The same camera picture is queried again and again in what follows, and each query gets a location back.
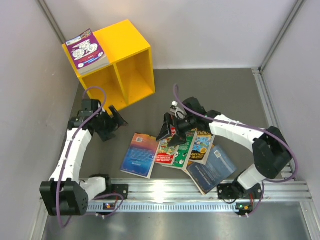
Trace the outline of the yellow blue 169-storey treehouse book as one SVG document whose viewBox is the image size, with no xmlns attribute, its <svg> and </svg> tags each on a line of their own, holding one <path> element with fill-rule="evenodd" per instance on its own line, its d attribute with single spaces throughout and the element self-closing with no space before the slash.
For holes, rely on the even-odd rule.
<svg viewBox="0 0 320 240">
<path fill-rule="evenodd" d="M 188 160 L 194 163 L 205 165 L 216 136 L 203 130 L 197 130 L 196 133 L 197 136 L 192 145 Z"/>
</svg>

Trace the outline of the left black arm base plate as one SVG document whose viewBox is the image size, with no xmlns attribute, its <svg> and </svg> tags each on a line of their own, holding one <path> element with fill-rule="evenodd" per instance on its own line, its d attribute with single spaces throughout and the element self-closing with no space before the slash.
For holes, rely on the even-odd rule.
<svg viewBox="0 0 320 240">
<path fill-rule="evenodd" d="M 119 196 L 105 196 L 110 194 L 119 194 L 124 200 L 128 199 L 129 185 L 128 184 L 112 184 L 104 192 L 99 193 L 94 200 L 120 200 Z"/>
</svg>

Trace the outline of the red 13-storey treehouse book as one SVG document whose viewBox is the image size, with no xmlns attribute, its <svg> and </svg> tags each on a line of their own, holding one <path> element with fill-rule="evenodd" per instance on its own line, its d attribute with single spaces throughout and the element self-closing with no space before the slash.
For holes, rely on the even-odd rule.
<svg viewBox="0 0 320 240">
<path fill-rule="evenodd" d="M 157 155 L 155 158 L 155 163 L 165 165 L 165 166 L 172 166 L 174 163 L 175 155 L 178 151 L 178 146 L 170 146 L 169 142 L 172 140 L 173 136 L 176 133 L 176 129 L 172 126 L 170 128 L 171 136 L 167 137 L 160 141 Z"/>
</svg>

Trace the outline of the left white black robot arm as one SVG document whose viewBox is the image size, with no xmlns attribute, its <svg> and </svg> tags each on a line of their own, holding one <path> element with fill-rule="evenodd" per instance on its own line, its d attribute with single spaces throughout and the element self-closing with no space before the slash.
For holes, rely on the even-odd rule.
<svg viewBox="0 0 320 240">
<path fill-rule="evenodd" d="M 107 174 L 93 174 L 80 181 L 85 152 L 94 135 L 103 142 L 115 137 L 114 132 L 128 123 L 111 105 L 109 111 L 96 99 L 84 99 L 77 115 L 67 124 L 67 137 L 57 167 L 39 191 L 50 216 L 83 216 L 89 202 L 95 199 L 118 198 Z"/>
</svg>

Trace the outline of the blue orange gradient cover book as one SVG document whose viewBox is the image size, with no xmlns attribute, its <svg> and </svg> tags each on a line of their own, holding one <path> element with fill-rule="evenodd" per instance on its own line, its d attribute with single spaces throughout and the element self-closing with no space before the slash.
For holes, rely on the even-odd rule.
<svg viewBox="0 0 320 240">
<path fill-rule="evenodd" d="M 120 171 L 150 179 L 159 144 L 154 136 L 135 133 L 121 164 Z"/>
</svg>

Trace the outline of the purple cover paperback book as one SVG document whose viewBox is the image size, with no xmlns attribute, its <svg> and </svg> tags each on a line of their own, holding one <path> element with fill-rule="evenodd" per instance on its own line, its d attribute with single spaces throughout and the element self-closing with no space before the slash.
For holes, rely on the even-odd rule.
<svg viewBox="0 0 320 240">
<path fill-rule="evenodd" d="M 80 75 L 89 74 L 110 64 L 106 52 L 90 28 L 66 41 L 65 45 Z"/>
</svg>

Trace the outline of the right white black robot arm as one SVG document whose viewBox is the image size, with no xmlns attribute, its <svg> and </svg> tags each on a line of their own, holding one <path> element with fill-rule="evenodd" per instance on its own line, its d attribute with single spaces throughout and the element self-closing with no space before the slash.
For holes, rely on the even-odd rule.
<svg viewBox="0 0 320 240">
<path fill-rule="evenodd" d="M 231 140 L 253 154 L 254 163 L 244 170 L 232 183 L 232 190 L 238 198 L 246 198 L 252 188 L 268 180 L 273 182 L 294 154 L 281 131 L 274 126 L 259 128 L 232 120 L 224 114 L 206 111 L 195 97 L 171 105 L 164 114 L 163 125 L 156 141 L 171 138 L 169 146 L 179 146 L 187 141 L 187 132 L 197 129 Z"/>
</svg>

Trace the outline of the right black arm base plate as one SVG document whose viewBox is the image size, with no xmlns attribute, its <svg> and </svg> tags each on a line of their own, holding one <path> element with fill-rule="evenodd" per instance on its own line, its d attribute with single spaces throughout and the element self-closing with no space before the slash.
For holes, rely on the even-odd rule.
<svg viewBox="0 0 320 240">
<path fill-rule="evenodd" d="M 262 186 L 257 183 L 250 189 L 244 189 L 235 183 L 223 183 L 217 186 L 218 198 L 220 200 L 258 200 L 262 196 Z"/>
</svg>

